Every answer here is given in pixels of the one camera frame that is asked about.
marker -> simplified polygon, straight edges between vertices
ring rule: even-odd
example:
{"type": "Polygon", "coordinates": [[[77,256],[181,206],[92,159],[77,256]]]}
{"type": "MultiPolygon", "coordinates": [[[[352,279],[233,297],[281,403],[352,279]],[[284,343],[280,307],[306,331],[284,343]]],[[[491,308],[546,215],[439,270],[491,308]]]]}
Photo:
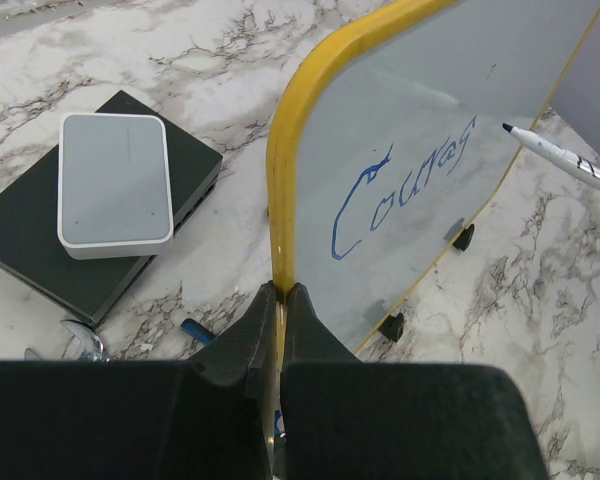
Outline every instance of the marker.
{"type": "Polygon", "coordinates": [[[600,167],[594,167],[586,158],[561,148],[529,130],[512,127],[506,123],[502,124],[502,128],[518,140],[523,147],[537,153],[545,160],[549,160],[563,172],[600,190],[600,167]]]}

yellow border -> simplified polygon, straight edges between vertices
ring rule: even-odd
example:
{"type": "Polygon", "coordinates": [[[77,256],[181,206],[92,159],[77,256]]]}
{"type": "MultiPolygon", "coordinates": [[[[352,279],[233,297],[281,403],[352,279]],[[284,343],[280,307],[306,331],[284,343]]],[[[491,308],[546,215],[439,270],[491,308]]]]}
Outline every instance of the yellow border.
{"type": "MultiPolygon", "coordinates": [[[[336,30],[325,38],[309,54],[289,82],[273,118],[267,142],[267,192],[269,196],[273,281],[284,297],[286,297],[295,282],[296,152],[313,106],[331,80],[354,58],[455,3],[458,3],[458,0],[397,0],[393,4],[336,30]]],[[[600,7],[533,122],[534,126],[546,110],[549,100],[571,66],[599,15],[600,7]]],[[[493,193],[468,223],[471,223],[480,214],[496,194],[511,170],[518,152],[514,155],[493,193]]],[[[453,241],[443,249],[429,268],[409,287],[400,301],[391,308],[387,316],[404,302],[415,286],[451,247],[453,241]]],[[[358,351],[367,342],[386,318],[385,316],[376,325],[355,351],[358,351]]]]}

marble table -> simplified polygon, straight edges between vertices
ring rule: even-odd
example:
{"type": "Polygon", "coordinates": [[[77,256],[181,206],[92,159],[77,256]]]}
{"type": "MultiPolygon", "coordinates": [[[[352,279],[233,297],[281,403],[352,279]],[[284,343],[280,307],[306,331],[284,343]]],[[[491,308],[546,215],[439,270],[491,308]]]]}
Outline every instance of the marble table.
{"type": "MultiPolygon", "coordinates": [[[[119,359],[185,358],[193,317],[216,333],[270,279],[265,146],[278,99],[328,33],[380,0],[146,0],[99,7],[0,39],[0,192],[58,141],[59,119],[124,89],[224,155],[216,191],[168,255],[99,329],[119,359]]],[[[537,130],[592,160],[553,111],[537,130]]],[[[402,306],[368,361],[503,368],[527,403],[553,478],[600,478],[600,194],[523,153],[402,306]]],[[[67,314],[0,270],[0,359],[27,346],[71,357],[67,314]]]]}

gray top surface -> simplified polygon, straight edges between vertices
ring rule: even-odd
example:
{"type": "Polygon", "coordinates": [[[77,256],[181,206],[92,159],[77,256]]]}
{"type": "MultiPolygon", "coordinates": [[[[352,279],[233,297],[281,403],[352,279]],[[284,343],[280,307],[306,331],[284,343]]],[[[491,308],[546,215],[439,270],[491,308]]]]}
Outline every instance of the gray top surface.
{"type": "Polygon", "coordinates": [[[170,229],[162,122],[71,115],[63,125],[62,235],[73,244],[159,240],[170,229]]]}

black rubber foot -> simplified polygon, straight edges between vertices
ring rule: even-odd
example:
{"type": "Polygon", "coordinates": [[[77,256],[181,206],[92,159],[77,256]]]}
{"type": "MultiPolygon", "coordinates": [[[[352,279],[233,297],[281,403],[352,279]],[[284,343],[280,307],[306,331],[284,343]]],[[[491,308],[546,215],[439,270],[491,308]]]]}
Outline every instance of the black rubber foot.
{"type": "Polygon", "coordinates": [[[379,328],[380,333],[393,342],[397,342],[404,333],[404,315],[398,315],[387,318],[379,328]]]}
{"type": "Polygon", "coordinates": [[[453,246],[456,247],[461,252],[464,252],[469,245],[471,245],[471,239],[473,239],[473,232],[475,232],[476,227],[472,223],[467,228],[465,228],[460,236],[453,242],[453,246]]]}

